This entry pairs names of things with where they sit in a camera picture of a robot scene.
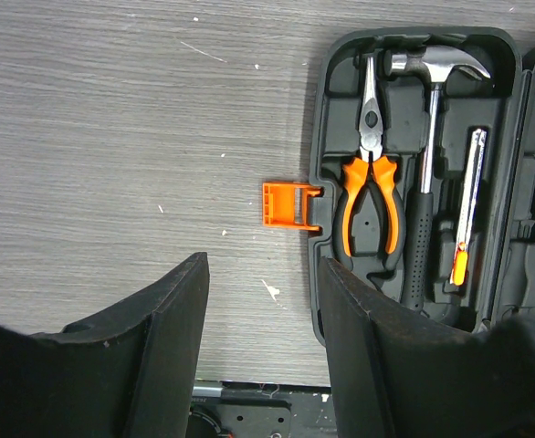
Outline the black plastic tool case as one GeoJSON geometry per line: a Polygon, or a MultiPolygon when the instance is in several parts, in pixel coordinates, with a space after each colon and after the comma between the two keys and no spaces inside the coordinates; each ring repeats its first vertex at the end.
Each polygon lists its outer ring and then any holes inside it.
{"type": "Polygon", "coordinates": [[[341,37],[322,60],[305,183],[267,182],[263,222],[306,231],[317,265],[478,332],[535,314],[535,47],[493,27],[341,37]]]}

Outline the black handled claw hammer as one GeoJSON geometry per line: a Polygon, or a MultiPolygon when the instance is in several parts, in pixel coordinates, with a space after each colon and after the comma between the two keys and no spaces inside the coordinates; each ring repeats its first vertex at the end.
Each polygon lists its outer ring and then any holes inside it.
{"type": "Polygon", "coordinates": [[[456,69],[476,80],[489,79],[490,73],[475,57],[450,46],[426,46],[418,50],[390,51],[385,55],[384,67],[389,76],[419,77],[428,92],[426,109],[429,121],[425,145],[418,159],[418,182],[410,191],[406,202],[404,286],[400,298],[400,303],[404,307],[420,312],[425,302],[426,269],[434,217],[432,193],[434,150],[443,88],[456,69]]]}

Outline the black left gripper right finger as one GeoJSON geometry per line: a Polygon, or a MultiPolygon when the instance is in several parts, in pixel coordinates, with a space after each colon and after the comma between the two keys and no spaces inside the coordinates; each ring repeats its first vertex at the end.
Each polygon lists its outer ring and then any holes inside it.
{"type": "Polygon", "coordinates": [[[471,334],[333,259],[318,283],[340,437],[535,437],[535,315],[471,334]]]}

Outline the orange black pliers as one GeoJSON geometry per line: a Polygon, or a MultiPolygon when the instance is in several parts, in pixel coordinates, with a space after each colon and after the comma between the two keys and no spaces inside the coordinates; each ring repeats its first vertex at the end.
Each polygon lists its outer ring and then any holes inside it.
{"type": "Polygon", "coordinates": [[[372,195],[381,228],[385,231],[381,250],[372,257],[382,270],[393,271],[404,250],[404,201],[395,182],[398,163],[383,151],[384,126],[377,93],[377,56],[372,53],[363,60],[365,77],[357,123],[359,149],[349,162],[341,166],[341,195],[334,215],[332,245],[337,260],[353,268],[360,258],[351,246],[353,210],[362,192],[367,191],[372,195]]]}

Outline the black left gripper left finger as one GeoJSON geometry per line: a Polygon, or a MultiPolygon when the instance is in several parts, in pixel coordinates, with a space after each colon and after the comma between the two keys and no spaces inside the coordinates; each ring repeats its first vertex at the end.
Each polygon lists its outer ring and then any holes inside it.
{"type": "Polygon", "coordinates": [[[209,292],[204,252],[59,333],[0,326],[0,437],[183,437],[209,292]]]}

